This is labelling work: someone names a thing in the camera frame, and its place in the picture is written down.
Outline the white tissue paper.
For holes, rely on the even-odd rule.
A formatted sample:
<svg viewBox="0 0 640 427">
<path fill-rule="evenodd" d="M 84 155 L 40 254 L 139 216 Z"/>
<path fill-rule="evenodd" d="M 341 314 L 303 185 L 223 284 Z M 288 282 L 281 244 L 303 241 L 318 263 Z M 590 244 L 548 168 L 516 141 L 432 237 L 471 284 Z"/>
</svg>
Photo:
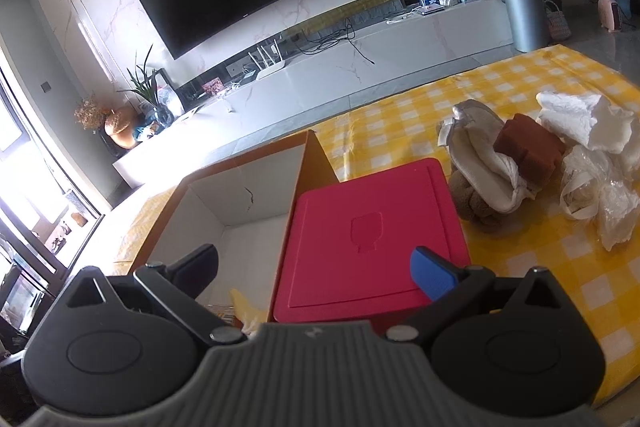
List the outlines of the white tissue paper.
<svg viewBox="0 0 640 427">
<path fill-rule="evenodd" d="M 542 91 L 536 100 L 538 120 L 545 128 L 588 150 L 623 154 L 639 145 L 639 118 L 604 95 Z"/>
</svg>

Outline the aloe plant in vase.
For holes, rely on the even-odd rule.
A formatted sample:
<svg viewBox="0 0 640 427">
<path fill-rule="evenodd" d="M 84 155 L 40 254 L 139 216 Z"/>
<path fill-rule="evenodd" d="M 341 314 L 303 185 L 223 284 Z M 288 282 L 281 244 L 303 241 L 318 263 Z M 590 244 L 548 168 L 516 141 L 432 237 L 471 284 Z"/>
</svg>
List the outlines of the aloe plant in vase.
<svg viewBox="0 0 640 427">
<path fill-rule="evenodd" d="M 127 69 L 131 88 L 125 89 L 125 92 L 133 93 L 142 98 L 151 107 L 153 120 L 162 129 L 166 129 L 174 123 L 175 116 L 158 98 L 157 69 L 149 69 L 148 66 L 152 49 L 153 47 L 150 46 L 141 64 L 136 63 L 134 69 Z"/>
</svg>

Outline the grey metal trash can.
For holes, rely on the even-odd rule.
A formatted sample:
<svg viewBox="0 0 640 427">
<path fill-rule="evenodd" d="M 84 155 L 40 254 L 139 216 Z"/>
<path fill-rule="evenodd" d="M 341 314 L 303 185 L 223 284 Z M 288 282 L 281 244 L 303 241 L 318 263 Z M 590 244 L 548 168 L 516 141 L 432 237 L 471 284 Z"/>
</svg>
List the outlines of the grey metal trash can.
<svg viewBox="0 0 640 427">
<path fill-rule="evenodd" d="M 502 0 L 511 25 L 514 48 L 532 52 L 550 42 L 544 0 Z"/>
</svg>

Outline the orange cardboard box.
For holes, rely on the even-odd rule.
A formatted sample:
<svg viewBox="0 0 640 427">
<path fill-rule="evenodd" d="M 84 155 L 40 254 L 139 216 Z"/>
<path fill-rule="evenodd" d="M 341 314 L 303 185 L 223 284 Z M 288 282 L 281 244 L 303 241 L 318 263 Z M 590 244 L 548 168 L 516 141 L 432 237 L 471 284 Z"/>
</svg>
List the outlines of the orange cardboard box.
<svg viewBox="0 0 640 427">
<path fill-rule="evenodd" d="M 145 205 L 149 226 L 132 265 L 171 265 L 204 244 L 219 268 L 198 302 L 231 311 L 247 332 L 271 320 L 299 196 L 337 183 L 317 135 L 308 130 L 186 176 Z"/>
</svg>

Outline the white wifi router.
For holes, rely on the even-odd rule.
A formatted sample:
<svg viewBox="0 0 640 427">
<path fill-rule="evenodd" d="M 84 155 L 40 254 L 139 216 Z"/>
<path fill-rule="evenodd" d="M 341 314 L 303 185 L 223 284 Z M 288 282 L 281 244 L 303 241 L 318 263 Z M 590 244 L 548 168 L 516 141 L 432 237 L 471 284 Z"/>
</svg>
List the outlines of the white wifi router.
<svg viewBox="0 0 640 427">
<path fill-rule="evenodd" d="M 285 60 L 279 49 L 276 49 L 276 55 L 272 55 L 264 46 L 258 46 L 254 52 L 248 52 L 248 56 L 258 68 L 257 80 L 279 72 L 285 66 Z"/>
</svg>

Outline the brown sponge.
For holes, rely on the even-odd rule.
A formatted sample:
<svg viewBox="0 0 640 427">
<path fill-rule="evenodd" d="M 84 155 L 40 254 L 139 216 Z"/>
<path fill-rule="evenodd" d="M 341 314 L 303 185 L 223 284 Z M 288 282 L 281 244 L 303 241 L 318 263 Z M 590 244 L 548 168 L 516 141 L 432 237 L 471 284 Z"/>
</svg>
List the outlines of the brown sponge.
<svg viewBox="0 0 640 427">
<path fill-rule="evenodd" d="M 515 114 L 498 133 L 494 150 L 512 158 L 525 181 L 543 187 L 561 165 L 566 145 L 533 118 Z"/>
</svg>

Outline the brown plush towel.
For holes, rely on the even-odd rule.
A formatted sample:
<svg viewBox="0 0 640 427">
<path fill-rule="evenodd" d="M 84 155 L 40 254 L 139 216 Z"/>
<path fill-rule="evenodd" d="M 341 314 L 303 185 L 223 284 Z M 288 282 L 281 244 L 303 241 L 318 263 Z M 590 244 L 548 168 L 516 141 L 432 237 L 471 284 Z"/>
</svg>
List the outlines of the brown plush towel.
<svg viewBox="0 0 640 427">
<path fill-rule="evenodd" d="M 473 223 L 485 232 L 492 232 L 510 219 L 508 215 L 493 210 L 456 168 L 451 170 L 448 187 L 462 221 Z"/>
</svg>

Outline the woven handbag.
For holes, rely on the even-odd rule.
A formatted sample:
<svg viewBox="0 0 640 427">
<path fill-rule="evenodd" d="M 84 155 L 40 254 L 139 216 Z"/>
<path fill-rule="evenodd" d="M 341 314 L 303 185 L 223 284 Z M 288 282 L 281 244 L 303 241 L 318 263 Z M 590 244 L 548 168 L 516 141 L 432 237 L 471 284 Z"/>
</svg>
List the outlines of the woven handbag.
<svg viewBox="0 0 640 427">
<path fill-rule="evenodd" d="M 567 19 L 564 12 L 561 10 L 552 0 L 546 0 L 544 2 L 546 8 L 549 34 L 553 41 L 564 41 L 572 36 L 570 26 L 568 26 Z"/>
</svg>

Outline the white grey cloth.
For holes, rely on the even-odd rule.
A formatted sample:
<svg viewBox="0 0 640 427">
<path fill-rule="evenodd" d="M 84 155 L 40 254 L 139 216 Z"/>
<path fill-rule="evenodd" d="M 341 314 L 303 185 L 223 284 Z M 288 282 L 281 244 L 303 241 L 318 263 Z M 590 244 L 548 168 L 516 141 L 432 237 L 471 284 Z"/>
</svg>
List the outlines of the white grey cloth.
<svg viewBox="0 0 640 427">
<path fill-rule="evenodd" d="M 448 150 L 456 167 L 480 197 L 497 212 L 508 215 L 539 188 L 518 173 L 515 161 L 496 153 L 494 142 L 504 121 L 487 105 L 466 100 L 451 107 L 452 115 L 438 124 L 438 145 Z"/>
</svg>

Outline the orange round vase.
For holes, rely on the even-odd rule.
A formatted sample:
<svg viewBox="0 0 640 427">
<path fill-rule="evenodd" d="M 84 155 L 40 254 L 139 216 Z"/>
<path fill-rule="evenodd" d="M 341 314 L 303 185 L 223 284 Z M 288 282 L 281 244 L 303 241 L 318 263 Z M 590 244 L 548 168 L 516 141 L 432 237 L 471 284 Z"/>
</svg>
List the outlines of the orange round vase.
<svg viewBox="0 0 640 427">
<path fill-rule="evenodd" d="M 122 106 L 105 118 L 104 130 L 116 145 L 131 150 L 137 145 L 134 139 L 135 123 L 136 113 L 129 106 Z"/>
</svg>

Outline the clear plastic bag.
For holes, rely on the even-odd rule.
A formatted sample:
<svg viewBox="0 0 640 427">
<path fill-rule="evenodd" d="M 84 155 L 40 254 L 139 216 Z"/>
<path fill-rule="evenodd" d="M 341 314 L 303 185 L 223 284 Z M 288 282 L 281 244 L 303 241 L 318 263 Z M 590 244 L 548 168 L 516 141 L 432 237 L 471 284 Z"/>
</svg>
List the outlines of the clear plastic bag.
<svg viewBox="0 0 640 427">
<path fill-rule="evenodd" d="M 580 144 L 563 158 L 559 204 L 570 219 L 596 222 L 606 251 L 627 243 L 639 220 L 639 194 L 617 158 Z"/>
</svg>

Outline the white tv console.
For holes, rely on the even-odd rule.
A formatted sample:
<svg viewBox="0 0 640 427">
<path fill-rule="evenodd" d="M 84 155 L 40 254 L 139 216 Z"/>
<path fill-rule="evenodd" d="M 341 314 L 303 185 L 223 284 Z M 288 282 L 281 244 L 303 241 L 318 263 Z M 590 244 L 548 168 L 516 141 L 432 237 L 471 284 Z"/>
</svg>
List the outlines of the white tv console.
<svg viewBox="0 0 640 427">
<path fill-rule="evenodd" d="M 132 188 L 164 174 L 187 174 L 349 109 L 509 57 L 512 42 L 501 0 L 379 23 L 201 106 L 114 168 Z"/>
</svg>

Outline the pink small heater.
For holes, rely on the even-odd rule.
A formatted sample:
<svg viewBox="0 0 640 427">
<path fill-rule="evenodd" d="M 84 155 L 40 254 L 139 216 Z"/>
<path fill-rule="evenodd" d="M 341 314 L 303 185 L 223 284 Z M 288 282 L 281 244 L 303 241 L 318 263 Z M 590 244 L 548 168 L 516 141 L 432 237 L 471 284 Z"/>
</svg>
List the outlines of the pink small heater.
<svg viewBox="0 0 640 427">
<path fill-rule="evenodd" d="M 620 32 L 623 13 L 615 0 L 598 0 L 598 14 L 601 26 L 608 32 Z"/>
</svg>

